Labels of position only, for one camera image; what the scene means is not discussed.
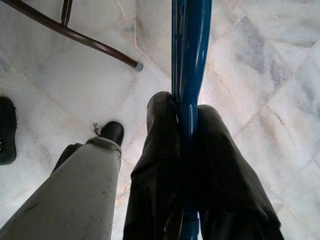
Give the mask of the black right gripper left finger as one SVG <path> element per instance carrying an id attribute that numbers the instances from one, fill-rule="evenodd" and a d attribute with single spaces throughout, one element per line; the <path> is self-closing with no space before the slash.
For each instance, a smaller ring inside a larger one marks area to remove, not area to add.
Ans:
<path id="1" fill-rule="evenodd" d="M 147 105 L 147 136 L 130 177 L 125 240 L 178 240 L 183 220 L 181 133 L 173 96 Z"/>

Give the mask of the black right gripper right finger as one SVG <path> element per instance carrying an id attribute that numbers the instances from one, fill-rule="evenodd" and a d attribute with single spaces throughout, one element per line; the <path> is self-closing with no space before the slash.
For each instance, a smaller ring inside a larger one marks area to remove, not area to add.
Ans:
<path id="1" fill-rule="evenodd" d="M 282 240 L 281 222 L 262 183 L 216 109 L 200 105 L 201 235 L 205 240 Z"/>

